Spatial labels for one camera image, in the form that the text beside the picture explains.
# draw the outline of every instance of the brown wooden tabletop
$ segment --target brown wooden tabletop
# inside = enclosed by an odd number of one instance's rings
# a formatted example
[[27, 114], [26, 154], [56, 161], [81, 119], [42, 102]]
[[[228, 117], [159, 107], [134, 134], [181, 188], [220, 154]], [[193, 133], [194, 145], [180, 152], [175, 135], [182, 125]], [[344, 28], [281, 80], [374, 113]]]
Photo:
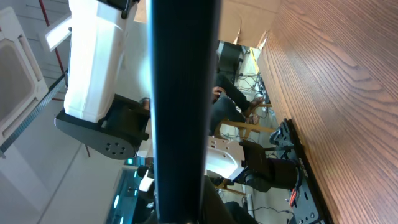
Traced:
[[284, 0], [258, 60], [335, 223], [398, 223], [398, 1]]

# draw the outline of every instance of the black vertical bar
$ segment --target black vertical bar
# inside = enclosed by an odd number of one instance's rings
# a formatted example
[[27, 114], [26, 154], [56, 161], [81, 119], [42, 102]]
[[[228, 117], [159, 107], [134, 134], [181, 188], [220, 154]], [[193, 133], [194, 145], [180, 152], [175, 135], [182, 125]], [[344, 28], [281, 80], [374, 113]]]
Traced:
[[161, 223], [201, 209], [220, 0], [147, 1], [152, 131]]

